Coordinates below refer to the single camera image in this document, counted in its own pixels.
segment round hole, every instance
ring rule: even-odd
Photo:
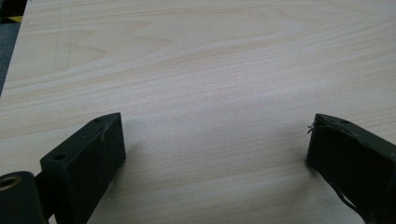
[[[54,158],[56,161],[60,161],[60,160],[63,160],[64,157],[66,157],[64,154],[59,154],[59,155],[56,155]]]
[[[11,176],[0,180],[0,190],[10,189],[20,183],[21,178],[18,176]]]

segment wooden table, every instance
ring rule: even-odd
[[[28,2],[0,99],[2,174],[120,111],[91,223],[362,223],[304,166],[316,113],[396,143],[396,3]]]

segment table surface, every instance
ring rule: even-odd
[[[29,1],[0,99],[2,174],[121,112],[90,223],[362,223],[304,166],[316,113],[396,143],[396,4]]]

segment gray carpet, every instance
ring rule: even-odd
[[[20,23],[0,24],[0,95],[6,80],[9,61],[11,61],[20,26]]]

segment black plastic part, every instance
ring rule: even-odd
[[[86,223],[125,160],[120,113],[94,119],[40,161],[58,223]]]
[[[316,114],[311,128],[306,163],[366,223],[395,224],[396,146],[327,115]]]
[[[0,224],[87,223],[125,160],[120,113],[94,119],[41,159],[0,176]]]
[[[47,223],[31,173],[20,171],[0,177],[0,223]]]

